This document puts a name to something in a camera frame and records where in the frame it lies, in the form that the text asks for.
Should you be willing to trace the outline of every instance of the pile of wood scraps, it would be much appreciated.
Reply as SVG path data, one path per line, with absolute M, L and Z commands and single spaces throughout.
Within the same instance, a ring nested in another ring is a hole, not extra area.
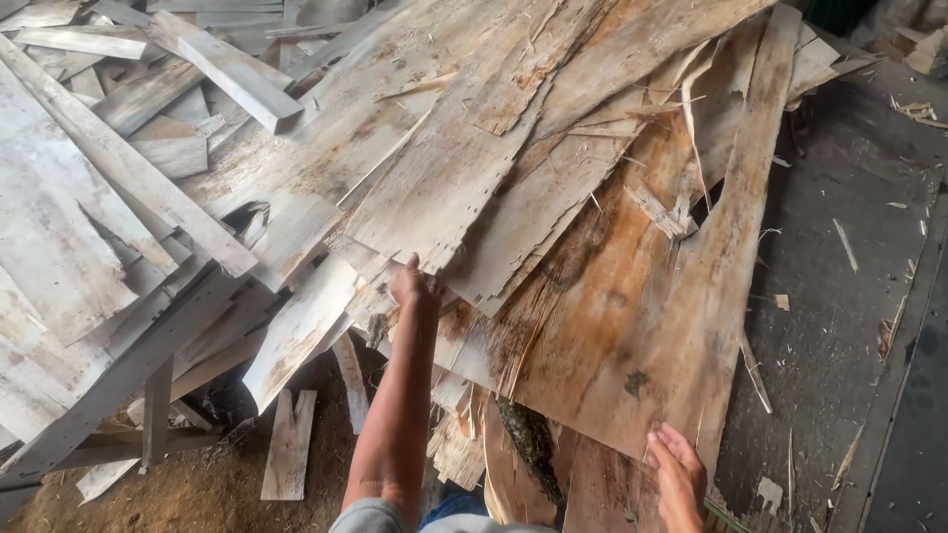
M 26 443 L 0 502 L 206 446 L 185 396 L 251 358 L 262 497 L 303 498 L 316 393 L 286 383 L 332 349 L 361 430 L 347 331 L 388 353 L 413 252 L 451 289 L 428 452 L 463 487 L 486 470 L 499 521 L 657 528 L 662 421 L 713 476 L 783 111 L 878 58 L 773 0 L 141 8 L 0 20 L 0 425 Z M 77 458 L 129 396 L 122 452 Z

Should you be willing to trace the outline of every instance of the person's arm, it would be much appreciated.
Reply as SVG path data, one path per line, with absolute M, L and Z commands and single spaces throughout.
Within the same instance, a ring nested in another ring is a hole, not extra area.
M 658 470 L 658 512 L 668 533 L 702 533 L 707 472 L 688 439 L 662 424 L 648 434 L 647 460 Z
M 428 445 L 441 291 L 437 280 L 418 270 L 417 254 L 398 272 L 390 289 L 401 307 L 392 357 L 355 443 L 342 508 L 363 498 L 383 498 L 414 527 Z

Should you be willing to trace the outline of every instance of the hand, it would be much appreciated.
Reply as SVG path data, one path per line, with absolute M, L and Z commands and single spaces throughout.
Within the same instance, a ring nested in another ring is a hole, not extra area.
M 688 439 L 662 424 L 648 434 L 647 460 L 658 470 L 658 512 L 669 533 L 700 533 L 707 472 Z
M 418 254 L 413 253 L 408 263 L 395 274 L 389 283 L 392 297 L 399 305 L 441 306 L 441 296 L 445 293 L 438 278 L 418 269 Z

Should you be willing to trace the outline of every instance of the gray sleeve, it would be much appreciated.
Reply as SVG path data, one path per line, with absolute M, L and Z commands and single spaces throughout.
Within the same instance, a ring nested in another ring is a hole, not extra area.
M 410 533 L 398 509 L 381 498 L 365 498 L 346 507 L 329 533 Z

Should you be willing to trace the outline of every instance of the blue jeans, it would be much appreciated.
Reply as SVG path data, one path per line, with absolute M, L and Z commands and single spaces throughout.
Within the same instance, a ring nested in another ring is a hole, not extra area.
M 433 508 L 430 513 L 425 515 L 425 518 L 423 518 L 418 525 L 418 531 L 421 531 L 426 525 L 436 520 L 456 514 L 489 516 L 487 514 L 487 506 L 483 504 L 483 500 L 480 498 L 475 498 L 470 494 L 452 494 L 445 498 L 442 503 L 438 504 L 437 507 Z

